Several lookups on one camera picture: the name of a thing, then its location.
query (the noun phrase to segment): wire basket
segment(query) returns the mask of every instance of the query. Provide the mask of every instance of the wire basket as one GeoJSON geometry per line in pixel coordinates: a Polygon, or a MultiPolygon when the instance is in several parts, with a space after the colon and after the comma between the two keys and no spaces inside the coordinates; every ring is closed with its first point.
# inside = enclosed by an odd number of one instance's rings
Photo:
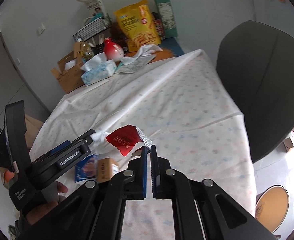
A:
{"type": "Polygon", "coordinates": [[[87,41],[93,36],[103,32],[104,30],[110,28],[111,20],[109,17],[101,17],[90,23],[85,27],[81,28],[75,35],[73,35],[74,41],[81,38],[83,41],[87,41]]]}

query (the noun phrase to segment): green box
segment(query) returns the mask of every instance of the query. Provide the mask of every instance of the green box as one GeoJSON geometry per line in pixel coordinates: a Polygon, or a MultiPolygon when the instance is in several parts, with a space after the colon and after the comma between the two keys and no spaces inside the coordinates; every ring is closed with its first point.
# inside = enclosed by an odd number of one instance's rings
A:
{"type": "Polygon", "coordinates": [[[155,0],[165,30],[165,38],[177,37],[177,27],[170,0],[155,0]]]}

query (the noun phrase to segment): red packet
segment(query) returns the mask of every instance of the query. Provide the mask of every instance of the red packet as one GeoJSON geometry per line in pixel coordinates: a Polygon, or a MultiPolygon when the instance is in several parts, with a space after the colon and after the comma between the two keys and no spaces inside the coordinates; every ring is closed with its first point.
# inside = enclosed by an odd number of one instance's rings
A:
{"type": "Polygon", "coordinates": [[[137,142],[143,142],[148,148],[151,146],[151,141],[136,126],[130,124],[113,131],[106,139],[123,156],[127,156],[137,142]]]}

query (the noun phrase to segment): floor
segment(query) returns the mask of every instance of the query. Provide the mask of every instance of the floor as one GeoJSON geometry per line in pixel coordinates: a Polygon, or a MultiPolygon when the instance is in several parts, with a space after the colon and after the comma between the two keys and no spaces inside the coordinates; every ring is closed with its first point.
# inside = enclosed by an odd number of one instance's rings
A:
{"type": "Polygon", "coordinates": [[[289,209],[284,222],[274,232],[285,240],[294,230],[294,148],[286,152],[283,143],[265,158],[254,163],[257,194],[273,185],[282,185],[289,193],[289,209]]]}

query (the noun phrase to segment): cardboard box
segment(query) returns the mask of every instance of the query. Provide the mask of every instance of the cardboard box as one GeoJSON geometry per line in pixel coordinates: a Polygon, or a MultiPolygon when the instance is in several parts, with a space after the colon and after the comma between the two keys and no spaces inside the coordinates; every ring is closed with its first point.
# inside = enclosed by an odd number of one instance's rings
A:
{"type": "Polygon", "coordinates": [[[81,54],[77,53],[76,57],[74,57],[74,51],[72,51],[71,53],[66,55],[63,59],[58,61],[59,70],[57,68],[53,68],[51,70],[51,73],[57,79],[57,81],[59,82],[60,86],[62,87],[62,89],[64,90],[66,94],[84,85],[81,79],[81,76],[84,73],[84,71],[80,69],[82,65],[83,65],[83,62],[82,62],[81,54]],[[75,58],[77,58],[76,65],[66,71],[65,70],[66,63],[70,62],[71,60],[74,60],[75,58]]]}
{"type": "Polygon", "coordinates": [[[92,16],[97,15],[97,13],[101,13],[103,16],[108,16],[105,6],[102,0],[88,0],[87,9],[92,16]]]}
{"type": "Polygon", "coordinates": [[[98,160],[98,183],[111,180],[119,172],[119,165],[112,158],[98,160]]]}
{"type": "Polygon", "coordinates": [[[293,141],[291,140],[291,138],[286,138],[283,141],[283,143],[285,145],[285,148],[286,148],[287,152],[289,152],[290,150],[292,150],[294,148],[294,144],[293,144],[293,141]]]}
{"type": "Polygon", "coordinates": [[[170,0],[154,0],[165,30],[165,38],[177,37],[174,12],[170,0]]]}

